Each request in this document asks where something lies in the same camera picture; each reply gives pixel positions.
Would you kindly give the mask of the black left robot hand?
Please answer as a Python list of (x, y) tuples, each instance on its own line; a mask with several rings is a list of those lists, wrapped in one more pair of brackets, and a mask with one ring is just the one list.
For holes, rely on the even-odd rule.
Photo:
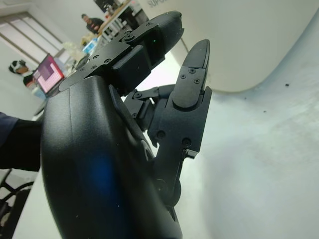
[(41, 170), (62, 238), (182, 238), (174, 207), (210, 105), (209, 40), (191, 48), (175, 84), (137, 90), (180, 40), (181, 17), (169, 11), (118, 35), (48, 100)]

